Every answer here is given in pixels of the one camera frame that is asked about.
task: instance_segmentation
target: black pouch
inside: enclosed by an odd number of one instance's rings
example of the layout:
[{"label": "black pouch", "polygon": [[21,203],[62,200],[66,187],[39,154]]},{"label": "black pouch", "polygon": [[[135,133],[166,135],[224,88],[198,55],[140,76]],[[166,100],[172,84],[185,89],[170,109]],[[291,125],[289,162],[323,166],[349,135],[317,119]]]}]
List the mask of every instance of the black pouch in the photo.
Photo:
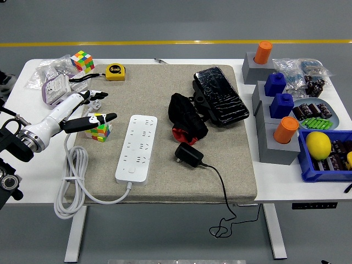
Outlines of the black pouch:
[{"label": "black pouch", "polygon": [[169,119],[174,123],[173,133],[182,133],[187,139],[187,143],[200,140],[208,133],[208,128],[201,117],[196,113],[196,109],[190,100],[175,93],[171,96],[171,101],[168,108]]}]

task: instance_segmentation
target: beige felt mat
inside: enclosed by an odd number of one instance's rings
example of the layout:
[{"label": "beige felt mat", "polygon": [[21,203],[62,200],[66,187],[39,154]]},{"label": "beige felt mat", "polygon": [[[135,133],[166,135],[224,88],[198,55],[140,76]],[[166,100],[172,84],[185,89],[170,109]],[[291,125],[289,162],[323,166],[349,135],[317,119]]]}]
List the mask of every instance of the beige felt mat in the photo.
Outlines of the beige felt mat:
[{"label": "beige felt mat", "polygon": [[[218,65],[237,89],[232,67]],[[129,119],[134,114],[158,118],[156,138],[146,186],[133,186],[124,202],[193,202],[224,203],[220,179],[211,168],[193,168],[177,163],[174,155],[179,145],[168,119],[171,95],[178,92],[192,96],[194,73],[210,65],[125,65],[125,81],[94,78],[92,90],[109,93],[102,100],[99,113],[114,112],[113,130],[102,143],[78,133],[75,145],[89,154],[85,186],[101,200],[115,200],[125,193],[126,186],[117,184],[115,171],[126,135]],[[106,65],[97,65],[95,73],[104,73]],[[250,202],[257,195],[254,171],[243,121],[228,129],[206,122],[207,136],[194,147],[204,154],[203,162],[216,167],[225,183],[229,202]],[[73,184],[66,198],[72,199]]]}]

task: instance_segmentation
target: rubik's cube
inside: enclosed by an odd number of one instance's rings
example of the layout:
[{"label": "rubik's cube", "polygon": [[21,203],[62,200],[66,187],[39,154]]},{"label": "rubik's cube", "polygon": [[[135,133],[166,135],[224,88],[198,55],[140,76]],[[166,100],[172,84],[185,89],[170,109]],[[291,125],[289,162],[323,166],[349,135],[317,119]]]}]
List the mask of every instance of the rubik's cube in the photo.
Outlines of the rubik's cube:
[{"label": "rubik's cube", "polygon": [[[94,114],[89,114],[88,116],[101,116],[101,114],[94,113]],[[96,128],[85,130],[84,132],[88,138],[91,138],[100,142],[105,142],[111,130],[112,130],[112,125],[109,123],[106,123]]]},{"label": "rubik's cube", "polygon": [[85,73],[90,72],[94,69],[94,62],[92,56],[80,51],[71,57],[71,62],[73,66],[76,66],[80,71],[84,70]]}]

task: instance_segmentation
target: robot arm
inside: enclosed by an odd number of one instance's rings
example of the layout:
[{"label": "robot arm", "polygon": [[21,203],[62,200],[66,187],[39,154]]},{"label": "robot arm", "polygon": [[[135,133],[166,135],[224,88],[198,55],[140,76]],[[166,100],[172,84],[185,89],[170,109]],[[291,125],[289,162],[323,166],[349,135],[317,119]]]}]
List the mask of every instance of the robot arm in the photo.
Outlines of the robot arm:
[{"label": "robot arm", "polygon": [[66,133],[79,132],[95,128],[116,118],[115,113],[102,115],[100,120],[93,120],[89,117],[82,117],[67,121],[71,114],[81,105],[103,99],[108,96],[105,92],[84,91],[70,95],[47,115],[41,122],[25,126],[19,131],[17,137],[28,146],[33,152],[41,152],[50,143],[50,138],[64,130]]},{"label": "robot arm", "polygon": [[[15,118],[7,120],[0,128],[0,152],[7,150],[17,159],[28,162],[34,152],[41,152],[48,147],[50,138],[64,130],[66,133],[79,132],[95,128],[117,117],[115,113],[98,117],[82,117],[68,120],[81,105],[104,99],[107,93],[101,91],[84,91],[74,93],[60,103],[53,111],[37,124],[30,124],[16,113],[3,107],[0,100],[0,111]],[[18,123],[18,130],[13,134],[6,128],[10,122]],[[21,178],[15,175],[15,169],[0,158],[0,209],[10,196],[20,200],[23,194],[18,190]]]}]

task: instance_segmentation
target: gray floor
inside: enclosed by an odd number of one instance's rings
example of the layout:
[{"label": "gray floor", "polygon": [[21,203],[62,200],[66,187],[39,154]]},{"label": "gray floor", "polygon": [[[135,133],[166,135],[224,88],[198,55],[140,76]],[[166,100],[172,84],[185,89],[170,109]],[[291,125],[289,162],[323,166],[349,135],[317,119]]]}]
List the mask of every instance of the gray floor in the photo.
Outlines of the gray floor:
[{"label": "gray floor", "polygon": [[[0,4],[0,42],[352,39],[350,1],[45,1]],[[95,58],[244,58],[257,45],[0,47],[0,69],[19,74],[26,61],[80,49]],[[275,58],[315,58],[349,114],[351,44],[275,44]],[[334,210],[276,205],[288,259],[274,261],[263,212],[229,239],[208,228],[227,216],[216,205],[118,205],[89,208],[80,263],[110,259],[245,259],[255,263],[352,263],[352,203]],[[256,208],[236,208],[253,219]],[[51,207],[0,212],[0,263],[62,263],[71,221]]]}]

